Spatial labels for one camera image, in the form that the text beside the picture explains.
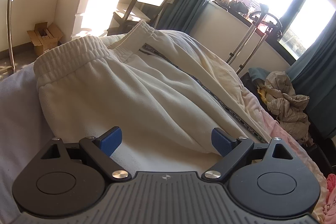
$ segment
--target bed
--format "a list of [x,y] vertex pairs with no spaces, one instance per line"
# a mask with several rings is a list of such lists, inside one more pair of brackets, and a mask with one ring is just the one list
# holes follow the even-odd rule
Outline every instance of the bed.
[[[187,39],[185,34],[175,31],[170,32],[173,32],[177,37]],[[101,41],[110,47],[122,37],[123,35],[104,37],[101,38]],[[190,45],[192,47],[188,49],[191,48],[192,51],[196,50],[197,47],[202,48],[195,41],[192,41]],[[240,107],[241,110],[245,113],[253,113],[254,117],[258,118],[258,121],[254,122],[262,127],[270,137],[281,137],[285,140],[313,172],[321,188],[320,199],[315,207],[313,216],[323,223],[323,206],[326,203],[327,182],[317,165],[307,155],[305,150],[261,107],[257,98],[243,86],[235,72],[216,55],[210,54],[213,60],[220,62],[225,68],[225,70],[221,70],[219,67],[217,68],[218,71],[229,75],[230,81],[234,81],[234,84],[238,87],[238,94],[242,98],[241,104],[244,105],[244,108]],[[0,143],[0,172],[2,177],[0,183],[0,193],[2,193],[0,198],[0,221],[3,224],[9,223],[19,213],[11,196],[11,185],[14,179],[39,149],[53,137],[53,132],[42,112],[36,86],[37,81],[33,71],[33,64],[0,82],[0,135],[2,136]],[[227,88],[226,91],[229,95],[230,92],[237,92],[237,90],[230,91],[230,88]]]

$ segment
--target cardboard box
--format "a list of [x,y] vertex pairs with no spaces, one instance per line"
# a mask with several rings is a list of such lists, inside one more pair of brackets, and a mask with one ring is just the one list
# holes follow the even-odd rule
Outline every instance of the cardboard box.
[[57,47],[58,41],[63,37],[63,33],[55,23],[47,26],[48,22],[37,23],[34,31],[27,31],[37,56]]

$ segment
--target pink fabric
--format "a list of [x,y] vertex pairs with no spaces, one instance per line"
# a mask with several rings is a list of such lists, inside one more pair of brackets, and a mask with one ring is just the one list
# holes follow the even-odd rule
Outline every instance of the pink fabric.
[[258,123],[264,128],[264,130],[272,137],[282,138],[299,156],[303,163],[314,174],[320,184],[320,198],[312,213],[313,217],[321,224],[336,224],[336,218],[334,222],[325,222],[325,210],[324,207],[327,203],[327,195],[329,193],[327,189],[327,180],[321,173],[320,169],[315,162],[308,156],[307,152],[293,139],[280,125],[275,121],[259,104],[258,99],[249,92],[243,84],[241,84],[242,96],[246,108],[246,112],[254,112],[254,116],[259,116]]
[[336,223],[336,188],[331,191],[328,202],[324,206],[325,213],[325,224],[335,224]]
[[336,186],[336,175],[329,174],[327,177],[327,187],[328,187],[329,194],[334,190],[335,186]]

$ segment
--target elastic waistband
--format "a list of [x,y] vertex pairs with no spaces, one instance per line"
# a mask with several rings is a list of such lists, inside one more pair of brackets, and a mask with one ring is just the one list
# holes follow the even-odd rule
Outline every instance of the elastic waistband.
[[120,62],[125,62],[128,57],[137,52],[153,35],[154,28],[150,27],[144,20],[141,20],[129,33],[118,42],[108,46],[114,50]]
[[37,87],[54,82],[87,62],[110,54],[98,37],[81,37],[42,54],[34,63]]

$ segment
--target metal stand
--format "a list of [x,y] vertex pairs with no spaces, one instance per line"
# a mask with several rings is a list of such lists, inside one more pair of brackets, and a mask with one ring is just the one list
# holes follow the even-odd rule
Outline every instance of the metal stand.
[[[275,32],[275,35],[278,35],[279,33],[281,33],[282,24],[281,24],[280,20],[276,16],[274,16],[274,15],[272,15],[268,12],[268,6],[267,5],[260,4],[260,8],[261,8],[261,11],[255,11],[255,12],[250,14],[250,18],[253,19],[254,22],[252,23],[251,27],[248,29],[246,35],[241,40],[239,45],[236,47],[234,52],[233,53],[231,52],[229,58],[226,60],[226,63],[228,63],[229,65],[232,64],[232,62],[236,59],[236,57],[241,52],[243,47],[246,45],[248,40],[251,38],[251,36],[253,35],[253,33],[255,32],[255,30],[257,29],[257,27],[259,26],[260,23],[268,26],[268,28],[265,31],[265,34],[260,39],[258,44],[255,46],[252,53],[249,55],[249,57],[246,59],[246,61],[242,65],[239,65],[239,69],[236,72],[237,74],[239,74],[242,71],[242,69],[246,66],[247,62],[250,61],[252,56],[256,53],[256,51],[259,49],[261,44],[265,41],[265,39],[270,35],[270,33],[272,31]],[[260,15],[259,18],[254,17],[256,14],[261,14],[261,15]],[[266,15],[269,15],[272,18],[274,18],[277,23],[273,24],[273,22],[271,22],[271,21],[270,22],[263,21],[263,19],[266,17]]]
[[15,62],[13,57],[13,46],[12,46],[11,13],[12,13],[12,0],[7,0],[7,36],[8,36],[8,51],[9,51],[10,66],[1,68],[0,74],[8,72],[9,75],[15,73]]
[[[253,35],[253,33],[255,32],[257,27],[259,26],[259,24],[263,21],[264,17],[266,16],[266,14],[268,12],[268,6],[260,3],[260,8],[261,8],[261,11],[255,11],[255,12],[250,14],[250,19],[253,19],[254,22],[252,23],[251,27],[249,28],[249,30],[247,31],[246,35],[241,40],[239,45],[236,47],[234,52],[230,53],[229,58],[226,60],[226,63],[228,63],[229,65],[231,65],[232,62],[236,59],[238,54],[241,52],[243,47],[246,45],[246,43],[251,38],[251,36]],[[261,15],[260,15],[259,18],[258,17],[253,17],[256,14],[261,14]]]

